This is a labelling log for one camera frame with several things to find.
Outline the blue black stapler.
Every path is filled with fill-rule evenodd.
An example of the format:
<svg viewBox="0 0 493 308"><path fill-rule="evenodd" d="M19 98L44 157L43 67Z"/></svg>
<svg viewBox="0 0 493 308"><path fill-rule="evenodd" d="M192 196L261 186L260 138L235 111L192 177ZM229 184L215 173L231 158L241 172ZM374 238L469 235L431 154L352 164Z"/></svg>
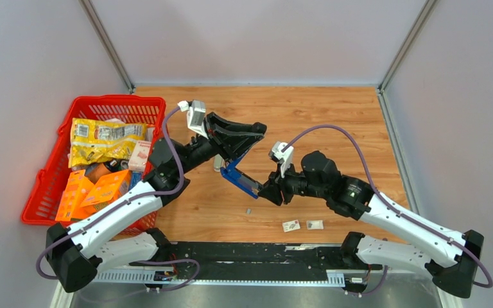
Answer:
<svg viewBox="0 0 493 308"><path fill-rule="evenodd" d="M246 155L243 154L235 160L225 160L224 165L220 167L220 174L224 179L247 193L252 198L258 199L258 193L262 188L262 184L237 168L238 164L245 156Z"/></svg>

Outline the grey white stapler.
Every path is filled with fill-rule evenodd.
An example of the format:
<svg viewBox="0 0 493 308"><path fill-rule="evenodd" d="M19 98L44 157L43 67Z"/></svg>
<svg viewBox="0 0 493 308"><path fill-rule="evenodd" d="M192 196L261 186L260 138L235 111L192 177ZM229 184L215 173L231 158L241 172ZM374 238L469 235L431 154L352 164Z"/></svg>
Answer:
<svg viewBox="0 0 493 308"><path fill-rule="evenodd" d="M214 157L213 169L215 172L219 173L221 168L225 167L225 161L221 155L216 155Z"/></svg>

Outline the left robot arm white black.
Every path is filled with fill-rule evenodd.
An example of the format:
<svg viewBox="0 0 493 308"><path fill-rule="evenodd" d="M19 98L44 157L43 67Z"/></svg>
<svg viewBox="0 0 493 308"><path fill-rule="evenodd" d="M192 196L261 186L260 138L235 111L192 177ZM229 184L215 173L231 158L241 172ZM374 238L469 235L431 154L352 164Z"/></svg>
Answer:
<svg viewBox="0 0 493 308"><path fill-rule="evenodd" d="M148 159L153 169L130 191L86 219L68 227L60 222L49 227L46 248L37 259L39 275L45 275L40 262L46 259L55 273L51 279L73 293L110 268L144 261L165 265L171 250L158 241L162 236L156 228L129 239L113 241L113 237L177 199L190 183L185 177L189 171L217 155L227 162L242 158L264 139L267 126L232 122L211 112L202 119L201 129L187 144L165 132L154 142Z"/></svg>

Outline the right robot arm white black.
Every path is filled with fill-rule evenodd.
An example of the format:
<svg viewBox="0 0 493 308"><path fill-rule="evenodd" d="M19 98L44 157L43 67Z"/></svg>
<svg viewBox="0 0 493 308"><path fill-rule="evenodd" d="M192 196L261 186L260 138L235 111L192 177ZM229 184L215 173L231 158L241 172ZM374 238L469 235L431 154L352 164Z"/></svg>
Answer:
<svg viewBox="0 0 493 308"><path fill-rule="evenodd" d="M273 150L277 163L258 195L280 206L294 196L319 198L337 215L382 228L405 244L388 243L361 232L349 232L340 258L351 269L361 264L397 266L431 278L441 290L470 298L484 243L475 230L459 232L438 225L400 206L359 178L343 175L320 151L305 155L295 171L290 156Z"/></svg>

